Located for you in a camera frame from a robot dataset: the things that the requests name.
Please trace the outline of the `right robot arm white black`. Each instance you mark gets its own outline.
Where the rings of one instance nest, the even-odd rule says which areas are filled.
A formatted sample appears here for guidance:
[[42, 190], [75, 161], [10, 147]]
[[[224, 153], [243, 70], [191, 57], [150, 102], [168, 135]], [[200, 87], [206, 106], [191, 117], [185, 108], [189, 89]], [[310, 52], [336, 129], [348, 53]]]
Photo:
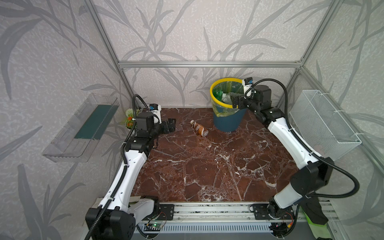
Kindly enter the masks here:
[[317, 152], [298, 136], [290, 126], [286, 115], [278, 108], [272, 107], [272, 91], [268, 86], [244, 86], [244, 95], [232, 97], [233, 106], [252, 111], [262, 123], [286, 148], [293, 158], [298, 171], [291, 176], [289, 184], [274, 195], [268, 205], [271, 218], [279, 219], [294, 204], [310, 198], [310, 194], [326, 186], [332, 174], [326, 158], [318, 160]]

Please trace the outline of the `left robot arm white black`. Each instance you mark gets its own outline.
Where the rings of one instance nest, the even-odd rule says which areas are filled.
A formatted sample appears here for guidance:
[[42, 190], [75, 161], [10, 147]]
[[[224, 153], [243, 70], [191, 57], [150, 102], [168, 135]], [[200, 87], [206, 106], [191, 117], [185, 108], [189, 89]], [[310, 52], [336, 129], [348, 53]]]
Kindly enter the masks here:
[[105, 197], [97, 208], [90, 208], [85, 221], [87, 240], [130, 240], [139, 222], [158, 216], [159, 199], [142, 197], [130, 204], [131, 193], [140, 170], [160, 135], [173, 133], [176, 119], [162, 121], [160, 111], [140, 113], [124, 140], [120, 153], [122, 164]]

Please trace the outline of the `crushed green plastic bottle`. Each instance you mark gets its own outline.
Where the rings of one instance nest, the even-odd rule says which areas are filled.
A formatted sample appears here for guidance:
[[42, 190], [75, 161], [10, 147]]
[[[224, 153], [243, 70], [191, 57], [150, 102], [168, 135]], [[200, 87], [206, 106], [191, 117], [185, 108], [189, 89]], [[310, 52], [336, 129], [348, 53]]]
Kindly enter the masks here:
[[223, 99], [225, 98], [226, 94], [220, 90], [220, 89], [214, 89], [212, 91], [213, 96], [220, 102], [223, 102]]

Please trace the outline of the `brown Nescafe coffee bottle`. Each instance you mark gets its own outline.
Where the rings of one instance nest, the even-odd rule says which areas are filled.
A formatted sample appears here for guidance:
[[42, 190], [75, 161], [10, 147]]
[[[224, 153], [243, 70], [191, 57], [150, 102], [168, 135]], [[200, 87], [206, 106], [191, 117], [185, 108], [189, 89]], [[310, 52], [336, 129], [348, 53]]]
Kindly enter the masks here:
[[190, 121], [191, 125], [192, 125], [192, 128], [197, 131], [197, 133], [202, 136], [202, 137], [206, 137], [209, 133], [209, 130], [206, 129], [203, 125], [201, 124], [198, 124], [196, 121], [194, 120], [191, 120]]

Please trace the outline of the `clear unlabelled plastic bottle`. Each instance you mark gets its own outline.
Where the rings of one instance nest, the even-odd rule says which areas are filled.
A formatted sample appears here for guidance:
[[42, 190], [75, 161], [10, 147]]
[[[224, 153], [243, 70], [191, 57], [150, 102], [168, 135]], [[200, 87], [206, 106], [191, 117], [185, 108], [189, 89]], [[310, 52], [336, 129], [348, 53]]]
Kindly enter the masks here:
[[222, 102], [225, 103], [225, 104], [228, 104], [228, 105], [232, 105], [235, 98], [237, 97], [242, 97], [243, 95], [242, 94], [239, 94], [239, 93], [223, 93], [222, 94]]

